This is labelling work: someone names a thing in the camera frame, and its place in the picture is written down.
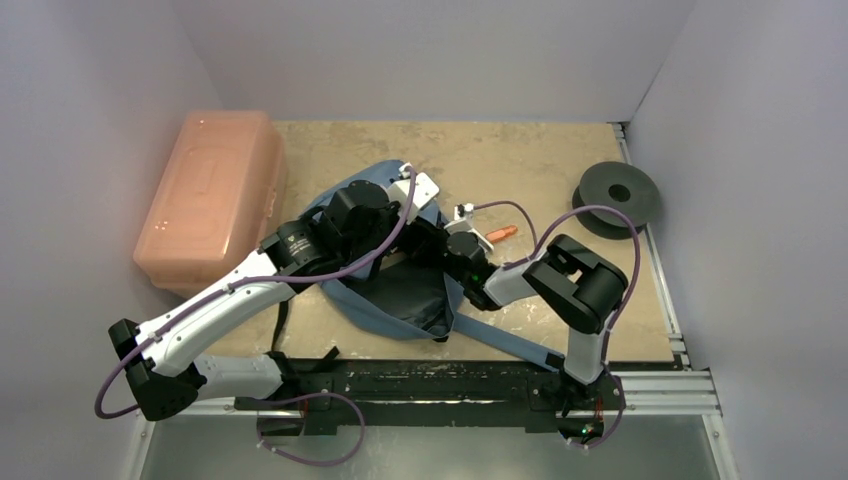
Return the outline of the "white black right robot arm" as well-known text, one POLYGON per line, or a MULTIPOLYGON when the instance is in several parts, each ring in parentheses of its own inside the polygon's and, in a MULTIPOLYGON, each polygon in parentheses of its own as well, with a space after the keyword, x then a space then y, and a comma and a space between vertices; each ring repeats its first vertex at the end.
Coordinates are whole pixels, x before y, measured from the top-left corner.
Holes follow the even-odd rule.
POLYGON ((602 331, 628 288, 618 267, 564 234, 513 268, 491 263, 479 236, 470 231, 419 225, 402 250, 413 262, 438 268, 456 281, 479 310, 496 311, 533 296, 543 299, 570 330, 569 352, 558 367, 565 374, 564 399, 584 407, 599 396, 602 331))

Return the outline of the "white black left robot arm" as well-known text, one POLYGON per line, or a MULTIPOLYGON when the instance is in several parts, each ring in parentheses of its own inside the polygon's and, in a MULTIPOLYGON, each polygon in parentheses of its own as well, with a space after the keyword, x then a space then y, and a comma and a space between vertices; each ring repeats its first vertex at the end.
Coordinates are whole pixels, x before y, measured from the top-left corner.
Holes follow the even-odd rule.
POLYGON ((103 400, 119 376, 135 399, 128 412, 149 421, 171 418, 198 400, 227 396, 289 407, 298 382, 283 372, 280 355, 218 358, 207 355, 207 348, 314 284, 374 270, 438 194, 424 173, 388 185, 353 180, 281 224, 231 272, 185 303, 145 322, 115 322, 108 336, 120 362, 97 393, 96 415, 114 418, 103 400))

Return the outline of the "orange marker pen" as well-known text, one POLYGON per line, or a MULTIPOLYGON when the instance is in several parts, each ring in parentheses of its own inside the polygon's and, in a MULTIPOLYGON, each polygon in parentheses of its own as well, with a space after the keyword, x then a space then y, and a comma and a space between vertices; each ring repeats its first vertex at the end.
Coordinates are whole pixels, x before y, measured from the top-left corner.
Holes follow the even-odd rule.
POLYGON ((516 225, 508 225, 497 230, 493 230, 485 235, 485 238, 490 243, 499 243, 507 238, 515 235, 518 232, 516 225))

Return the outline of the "black filament spool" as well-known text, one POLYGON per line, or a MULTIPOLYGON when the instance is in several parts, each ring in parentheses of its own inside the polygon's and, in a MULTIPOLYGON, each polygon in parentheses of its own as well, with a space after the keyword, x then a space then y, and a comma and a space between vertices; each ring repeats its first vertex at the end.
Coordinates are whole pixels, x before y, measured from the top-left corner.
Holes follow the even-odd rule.
MULTIPOLYGON (((654 181, 642 170, 626 163, 607 161, 589 167, 572 194, 572 207, 601 205, 625 214, 637 232, 653 221, 661 210, 661 195, 654 181)), ((578 221, 591 233, 605 239, 630 237, 623 220, 606 212, 592 210, 577 214, 578 221)))

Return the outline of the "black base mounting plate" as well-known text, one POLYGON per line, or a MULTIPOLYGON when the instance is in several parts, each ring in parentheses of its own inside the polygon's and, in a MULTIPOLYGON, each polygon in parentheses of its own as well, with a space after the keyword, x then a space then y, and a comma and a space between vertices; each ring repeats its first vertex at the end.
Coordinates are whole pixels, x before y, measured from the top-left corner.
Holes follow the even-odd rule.
POLYGON ((525 361, 291 359, 266 400, 235 397, 268 436, 333 435, 340 426, 521 428, 586 444, 625 408, 608 373, 583 386, 525 361))

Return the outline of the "pink plastic storage box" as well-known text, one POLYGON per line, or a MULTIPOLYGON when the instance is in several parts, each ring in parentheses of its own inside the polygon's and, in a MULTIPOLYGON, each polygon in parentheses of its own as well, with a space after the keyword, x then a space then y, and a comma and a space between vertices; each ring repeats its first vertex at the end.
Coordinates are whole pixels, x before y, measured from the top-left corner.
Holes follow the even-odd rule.
POLYGON ((151 283, 191 297, 233 270, 279 208, 284 143, 267 113, 197 110, 180 129, 133 260, 151 283))

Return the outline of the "aluminium frame rails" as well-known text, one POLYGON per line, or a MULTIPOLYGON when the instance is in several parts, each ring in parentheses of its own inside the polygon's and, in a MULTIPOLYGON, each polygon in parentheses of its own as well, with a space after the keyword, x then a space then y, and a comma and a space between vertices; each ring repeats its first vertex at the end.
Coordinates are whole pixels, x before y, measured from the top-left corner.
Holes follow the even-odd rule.
MULTIPOLYGON (((284 209, 289 213, 305 206, 310 195, 331 181, 387 157, 409 161, 427 172, 441 186, 443 206, 508 198, 530 211, 537 228, 543 229, 570 207, 572 191, 586 169, 630 159, 618 124, 281 121, 277 129, 287 147, 289 190, 284 209)), ((636 291, 617 326, 622 338, 610 350, 625 408, 607 432, 615 440, 634 435, 639 445, 654 446, 657 439, 649 434, 645 418, 691 419, 697 450, 706 458, 705 473, 733 477, 712 376, 689 365, 651 237, 642 234, 639 246, 633 247, 623 240, 596 238, 576 222, 565 230, 624 269, 640 263, 636 291)), ((565 326, 539 300, 522 300, 498 313, 477 313, 470 306, 463 312, 545 347, 566 346, 565 326)), ((279 346, 292 359, 308 360, 520 361, 459 331, 447 343, 401 342, 367 333, 345 321, 317 289, 295 302, 279 346)), ((235 417, 260 423, 255 413, 233 410, 234 399, 200 401, 183 410, 181 417, 235 417)), ((559 435, 521 428, 457 428, 504 430, 522 439, 559 435)))

